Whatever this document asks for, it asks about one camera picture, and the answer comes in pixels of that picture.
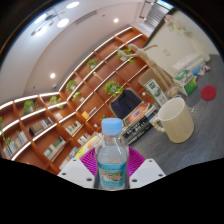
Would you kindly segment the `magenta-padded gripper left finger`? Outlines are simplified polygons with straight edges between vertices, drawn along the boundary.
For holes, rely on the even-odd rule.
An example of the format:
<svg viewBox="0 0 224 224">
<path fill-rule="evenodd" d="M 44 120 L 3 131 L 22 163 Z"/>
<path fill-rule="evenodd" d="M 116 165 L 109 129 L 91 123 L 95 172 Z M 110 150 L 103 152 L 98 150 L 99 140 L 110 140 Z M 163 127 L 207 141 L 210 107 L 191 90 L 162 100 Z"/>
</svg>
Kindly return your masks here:
<svg viewBox="0 0 224 224">
<path fill-rule="evenodd" d="M 84 188 L 93 189 L 97 175 L 95 149 L 80 158 L 72 158 L 58 174 L 59 177 Z"/>
</svg>

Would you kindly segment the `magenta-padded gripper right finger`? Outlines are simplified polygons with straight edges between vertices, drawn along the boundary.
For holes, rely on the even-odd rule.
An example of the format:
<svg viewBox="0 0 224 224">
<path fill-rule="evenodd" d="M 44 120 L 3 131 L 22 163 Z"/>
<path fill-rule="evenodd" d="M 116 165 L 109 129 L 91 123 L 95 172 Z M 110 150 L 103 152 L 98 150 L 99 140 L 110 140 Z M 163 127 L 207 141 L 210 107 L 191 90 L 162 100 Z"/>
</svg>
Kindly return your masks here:
<svg viewBox="0 0 224 224">
<path fill-rule="evenodd" d="M 130 189 L 143 187 L 166 176 L 154 159 L 145 159 L 133 148 L 129 148 L 127 175 Z"/>
</svg>

